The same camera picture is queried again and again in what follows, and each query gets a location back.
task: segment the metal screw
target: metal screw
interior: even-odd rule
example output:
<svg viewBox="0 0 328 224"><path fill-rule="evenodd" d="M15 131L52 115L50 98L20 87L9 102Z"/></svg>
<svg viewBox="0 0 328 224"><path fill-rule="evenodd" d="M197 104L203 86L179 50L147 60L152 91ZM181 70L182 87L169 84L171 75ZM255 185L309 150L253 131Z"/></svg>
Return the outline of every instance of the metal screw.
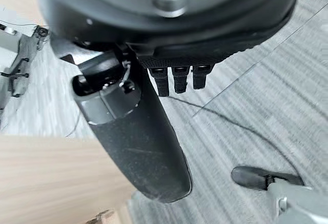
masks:
<svg viewBox="0 0 328 224"><path fill-rule="evenodd" d="M156 13L162 17L174 18L186 12L186 0L154 0Z"/></svg>

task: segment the gray floor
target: gray floor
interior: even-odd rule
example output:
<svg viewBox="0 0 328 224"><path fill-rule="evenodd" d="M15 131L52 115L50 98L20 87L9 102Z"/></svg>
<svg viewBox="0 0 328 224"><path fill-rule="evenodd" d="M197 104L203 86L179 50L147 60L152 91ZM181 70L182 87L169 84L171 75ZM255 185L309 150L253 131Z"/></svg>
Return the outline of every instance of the gray floor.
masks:
<svg viewBox="0 0 328 224"><path fill-rule="evenodd" d="M178 95L171 85L179 100L161 101L187 155L194 191L171 205L136 193L129 203L134 224L273 223L268 197L230 180L236 165L293 172L270 142L309 186L328 194L327 4L299 0L283 30L217 64L204 90L188 87ZM23 100L5 110L2 132L92 137L70 95L68 83L77 73L45 46Z"/></svg>

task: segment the black rubber tip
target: black rubber tip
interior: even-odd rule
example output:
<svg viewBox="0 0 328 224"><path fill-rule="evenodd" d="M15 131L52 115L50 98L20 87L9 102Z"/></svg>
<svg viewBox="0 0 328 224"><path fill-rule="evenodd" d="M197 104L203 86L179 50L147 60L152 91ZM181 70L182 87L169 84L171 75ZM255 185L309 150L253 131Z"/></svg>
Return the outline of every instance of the black rubber tip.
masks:
<svg viewBox="0 0 328 224"><path fill-rule="evenodd" d="M238 185L250 189L267 190L275 178L288 181L291 184L304 186L300 176L293 174L271 172L261 168L237 166L231 172L232 180Z"/></svg>

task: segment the black cable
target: black cable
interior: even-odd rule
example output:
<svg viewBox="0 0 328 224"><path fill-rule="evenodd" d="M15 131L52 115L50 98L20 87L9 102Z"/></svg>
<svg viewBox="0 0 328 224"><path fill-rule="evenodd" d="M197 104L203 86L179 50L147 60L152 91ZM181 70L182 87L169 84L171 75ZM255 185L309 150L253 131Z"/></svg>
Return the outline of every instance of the black cable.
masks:
<svg viewBox="0 0 328 224"><path fill-rule="evenodd" d="M233 124L233 125L236 125L236 126L238 126L238 127L240 127L240 128L243 128L243 129L245 129L245 130L247 130L247 131L249 131L249 132L251 132L251 133L253 133L254 135L256 135L256 136L258 136L259 138L261 138L261 139L263 139L265 142L267 142L273 149L275 149L288 163L289 163L289 165L294 169L294 171L296 172L296 174L300 177L301 175L300 175L300 173L299 173L299 171L298 171L298 169L296 168L296 166L293 164L293 162L272 142L272 141L270 141L268 138L266 138L266 137L264 137L262 134L260 134L259 132L257 132L257 131L255 131L253 128L249 128L249 127L245 127L245 126L243 126L243 125L241 125L241 124L239 124L239 123L237 123L236 121L233 121L233 120L231 120L230 118L228 118L228 117L226 117L225 115L223 115L223 114L220 114L220 113L218 113L218 112L216 112L216 111L214 111L214 110L211 110L211 109L208 109L208 108L205 108L205 107L203 107L203 106L200 106L200 105L197 105L197 104L193 104L193 103L190 103L190 102L188 102L188 101L184 101L184 100L182 100L182 99L179 99L179 98L176 98L176 97L171 97L171 96L169 96L168 98L171 98L171 99L173 99L173 100L176 100L176 101L179 101L179 102L181 102L181 103L185 103L185 104L187 104L187 105L190 105L190 106L194 106L194 107L198 107L198 108L200 108L200 109L202 109L202 110L205 110L205 111L208 111L208 112L210 112L210 113L212 113L212 114L215 114L215 115L217 115L217 116L219 116L220 118L222 118L222 119L224 119L225 121L227 121L227 122L229 122L229 123L231 123L231 124Z"/></svg>
<svg viewBox="0 0 328 224"><path fill-rule="evenodd" d="M15 26L32 26L32 25L38 26L38 24L34 24L34 23L31 23L31 24L15 24L15 23L10 23L10 22L4 21L4 20L0 20L0 22L8 23L8 24L15 25Z"/></svg>
<svg viewBox="0 0 328 224"><path fill-rule="evenodd" d="M74 126L73 130L68 135L66 135L65 138L71 136L76 131L76 128L77 128L77 125L80 121L80 118L81 118L81 113L79 113L79 115L77 117L77 120L76 120L76 123L75 123L75 126Z"/></svg>

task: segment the gray metal leg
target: gray metal leg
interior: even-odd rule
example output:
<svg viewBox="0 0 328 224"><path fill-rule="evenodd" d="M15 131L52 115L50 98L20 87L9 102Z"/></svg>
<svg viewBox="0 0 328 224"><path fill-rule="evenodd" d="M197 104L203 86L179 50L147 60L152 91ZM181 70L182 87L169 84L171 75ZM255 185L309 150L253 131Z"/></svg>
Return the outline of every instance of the gray metal leg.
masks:
<svg viewBox="0 0 328 224"><path fill-rule="evenodd" d="M276 179L268 187L278 224L328 224L328 196Z"/></svg>

